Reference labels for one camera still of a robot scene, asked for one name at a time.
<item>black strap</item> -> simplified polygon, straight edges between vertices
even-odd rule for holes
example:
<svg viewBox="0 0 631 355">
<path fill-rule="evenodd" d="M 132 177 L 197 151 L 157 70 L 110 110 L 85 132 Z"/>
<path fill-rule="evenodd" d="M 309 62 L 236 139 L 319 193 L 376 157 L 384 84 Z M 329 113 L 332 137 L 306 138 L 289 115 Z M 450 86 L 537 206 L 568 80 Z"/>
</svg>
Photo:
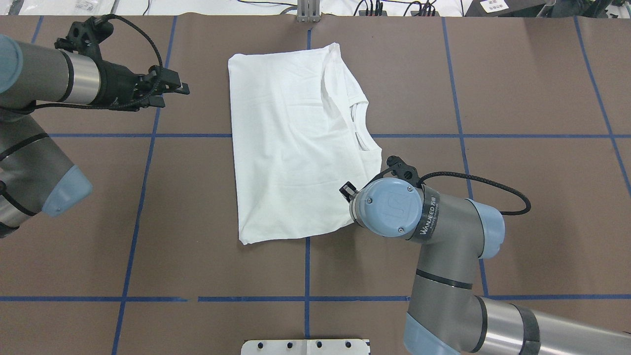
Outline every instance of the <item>black strap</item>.
<svg viewBox="0 0 631 355">
<path fill-rule="evenodd" d="M 0 222 L 0 239 L 8 236 L 9 234 L 15 232 L 15 230 L 19 227 L 9 227 L 6 224 Z"/>
<path fill-rule="evenodd" d="M 422 185 L 423 189 L 423 212 L 421 219 L 416 225 L 414 233 L 407 239 L 414 238 L 426 242 L 432 238 L 436 222 L 438 221 L 440 193 L 427 185 Z"/>
<path fill-rule="evenodd" d="M 64 51 L 59 51 L 66 58 L 66 64 L 68 64 L 68 86 L 66 87 L 66 92 L 61 97 L 61 99 L 57 100 L 59 102 L 64 102 L 70 96 L 70 93 L 73 91 L 74 86 L 74 66 L 73 62 L 70 60 L 70 56 Z"/>
<path fill-rule="evenodd" d="M 11 195 L 9 195 L 8 192 L 6 192 L 6 190 L 2 192 L 2 197 L 4 197 L 7 201 L 9 201 L 10 204 L 12 204 L 17 210 L 19 210 L 23 214 L 29 215 L 31 217 L 36 215 L 35 212 L 31 212 L 28 208 L 22 206 L 19 202 L 17 202 Z"/>
<path fill-rule="evenodd" d="M 467 284 L 466 282 L 460 282 L 452 279 L 446 279 L 445 277 L 430 274 L 423 270 L 417 269 L 416 274 L 420 277 L 424 277 L 428 280 L 440 282 L 441 284 L 445 284 L 448 286 L 458 287 L 459 289 L 467 289 L 470 290 L 473 288 L 473 284 Z"/>
<path fill-rule="evenodd" d="M 541 349 L 541 337 L 539 333 L 539 323 L 533 311 L 526 307 L 513 304 L 524 324 L 524 342 L 521 345 L 519 355 L 537 355 Z"/>
<path fill-rule="evenodd" d="M 46 133 L 40 133 L 38 135 L 34 135 L 32 137 L 29 137 L 15 145 L 13 145 L 12 147 L 9 147 L 7 150 L 3 151 L 2 153 L 0 153 L 0 162 L 3 161 L 4 159 L 6 159 L 6 157 L 8 157 L 9 155 L 17 152 L 18 150 L 24 148 L 25 146 L 35 142 L 35 141 L 39 141 L 40 139 L 43 138 L 47 138 L 48 134 Z"/>
<path fill-rule="evenodd" d="M 482 298 L 475 296 L 480 302 L 480 308 L 482 309 L 482 331 L 480 332 L 480 339 L 478 339 L 478 343 L 475 345 L 475 348 L 471 350 L 471 353 L 478 352 L 482 348 L 482 344 L 484 344 L 484 340 L 487 339 L 487 330 L 488 330 L 488 312 L 487 306 L 484 304 L 484 300 Z"/>
</svg>

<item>white sticker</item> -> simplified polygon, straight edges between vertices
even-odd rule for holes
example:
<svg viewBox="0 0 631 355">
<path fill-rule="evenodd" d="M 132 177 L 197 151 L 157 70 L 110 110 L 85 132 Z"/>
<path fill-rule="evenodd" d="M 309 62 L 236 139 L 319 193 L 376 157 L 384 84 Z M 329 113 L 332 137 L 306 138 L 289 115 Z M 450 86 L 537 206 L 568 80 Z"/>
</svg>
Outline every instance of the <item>white sticker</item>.
<svg viewBox="0 0 631 355">
<path fill-rule="evenodd" d="M 502 11 L 509 8 L 504 0 L 484 0 L 480 1 L 480 5 L 482 5 L 482 8 L 487 13 L 494 13 L 496 11 Z"/>
<path fill-rule="evenodd" d="M 92 12 L 98 5 L 98 0 L 77 0 L 75 8 Z"/>
</svg>

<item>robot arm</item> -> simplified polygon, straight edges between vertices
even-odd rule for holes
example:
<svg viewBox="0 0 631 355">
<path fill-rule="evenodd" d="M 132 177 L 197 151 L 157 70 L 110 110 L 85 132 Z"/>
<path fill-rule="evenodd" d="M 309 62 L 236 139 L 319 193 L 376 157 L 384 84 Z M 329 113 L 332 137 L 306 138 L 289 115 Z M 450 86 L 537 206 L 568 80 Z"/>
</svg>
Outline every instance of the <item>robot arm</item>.
<svg viewBox="0 0 631 355">
<path fill-rule="evenodd" d="M 134 74 L 101 58 L 98 45 L 112 34 L 112 18 L 134 27 L 152 44 L 159 65 L 148 74 Z M 75 22 L 55 47 L 0 35 L 0 238 L 40 211 L 62 214 L 92 191 L 79 168 L 29 113 L 42 107 L 138 111 L 164 107 L 163 93 L 189 93 L 177 72 L 162 67 L 149 37 L 120 16 Z M 37 105 L 37 100 L 60 104 Z"/>
<path fill-rule="evenodd" d="M 474 296 L 478 259 L 493 257 L 504 241 L 502 215 L 437 193 L 398 157 L 387 164 L 398 178 L 384 172 L 361 191 L 347 183 L 340 192 L 362 227 L 423 244 L 404 334 L 412 354 L 629 354 L 629 334 Z"/>
</svg>

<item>brown table surface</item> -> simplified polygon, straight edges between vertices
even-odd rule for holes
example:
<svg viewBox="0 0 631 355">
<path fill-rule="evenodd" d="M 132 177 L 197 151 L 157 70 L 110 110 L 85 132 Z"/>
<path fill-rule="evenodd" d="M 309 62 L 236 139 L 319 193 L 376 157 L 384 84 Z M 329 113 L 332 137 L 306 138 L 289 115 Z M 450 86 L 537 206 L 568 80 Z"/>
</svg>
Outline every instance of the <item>brown table surface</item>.
<svg viewBox="0 0 631 355">
<path fill-rule="evenodd" d="M 190 96 L 141 112 L 33 116 L 94 193 L 0 241 L 1 354 L 238 354 L 247 339 L 361 337 L 406 354 L 420 247 L 357 226 L 242 246 L 227 60 L 340 43 L 384 161 L 468 171 L 530 197 L 506 217 L 475 292 L 631 331 L 631 21 L 286 16 L 131 18 Z M 52 47 L 70 17 L 0 17 Z M 117 23 L 106 60 L 140 73 L 148 44 Z M 507 193 L 435 178 L 499 209 Z"/>
</svg>

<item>light blue joint cap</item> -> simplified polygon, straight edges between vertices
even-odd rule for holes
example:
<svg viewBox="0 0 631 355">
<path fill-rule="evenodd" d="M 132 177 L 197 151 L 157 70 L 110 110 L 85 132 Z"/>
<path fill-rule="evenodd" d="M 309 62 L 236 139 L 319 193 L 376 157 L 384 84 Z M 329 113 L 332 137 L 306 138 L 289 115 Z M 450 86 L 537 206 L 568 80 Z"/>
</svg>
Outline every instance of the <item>light blue joint cap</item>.
<svg viewBox="0 0 631 355">
<path fill-rule="evenodd" d="M 475 202 L 467 198 L 478 211 L 480 220 L 482 221 L 482 230 L 484 232 L 484 250 L 480 259 L 490 259 L 500 251 L 500 245 L 504 242 L 506 226 L 504 225 L 504 217 L 495 207 Z"/>
<path fill-rule="evenodd" d="M 17 42 L 0 35 L 0 93 L 9 90 L 22 73 L 22 50 Z"/>
<path fill-rule="evenodd" d="M 400 237 L 414 230 L 423 202 L 408 182 L 394 177 L 373 181 L 357 194 L 357 214 L 366 228 L 384 237 Z"/>
<path fill-rule="evenodd" d="M 460 355 L 406 313 L 403 344 L 412 355 Z"/>
<path fill-rule="evenodd" d="M 52 189 L 42 211 L 51 217 L 57 217 L 91 193 L 92 184 L 79 167 L 74 165 Z"/>
</svg>

